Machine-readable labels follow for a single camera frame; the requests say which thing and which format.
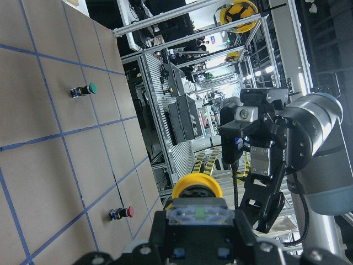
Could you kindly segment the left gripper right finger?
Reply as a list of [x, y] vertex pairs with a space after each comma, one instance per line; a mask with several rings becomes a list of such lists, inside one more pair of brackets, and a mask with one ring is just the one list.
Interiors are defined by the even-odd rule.
[[229, 240], [230, 259], [255, 259], [256, 238], [247, 217], [240, 209], [234, 211]]

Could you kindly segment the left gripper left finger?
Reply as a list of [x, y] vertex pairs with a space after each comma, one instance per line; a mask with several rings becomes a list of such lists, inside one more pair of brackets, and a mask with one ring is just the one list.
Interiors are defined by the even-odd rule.
[[155, 253], [159, 259], [167, 259], [170, 257], [173, 240], [169, 221], [166, 217], [166, 211], [156, 211], [154, 213], [148, 243], [152, 247], [153, 253]]

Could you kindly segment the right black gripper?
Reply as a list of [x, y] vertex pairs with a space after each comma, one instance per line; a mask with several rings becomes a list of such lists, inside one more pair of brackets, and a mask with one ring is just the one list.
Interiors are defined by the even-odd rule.
[[285, 174], [283, 152], [285, 127], [276, 114], [287, 99], [274, 96], [241, 96], [243, 106], [228, 103], [221, 109], [219, 134], [225, 138], [248, 138], [250, 173], [239, 209], [256, 230], [267, 234], [284, 207], [280, 186]]

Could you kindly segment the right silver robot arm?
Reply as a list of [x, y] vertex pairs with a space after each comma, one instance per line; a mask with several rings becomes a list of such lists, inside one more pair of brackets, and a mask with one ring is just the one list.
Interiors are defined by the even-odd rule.
[[222, 155], [236, 163], [244, 151], [250, 172], [240, 209], [267, 233], [284, 207], [280, 184], [304, 199], [305, 216], [352, 211], [352, 168], [341, 131], [343, 109], [330, 94], [290, 102], [285, 89], [244, 89], [220, 112]]

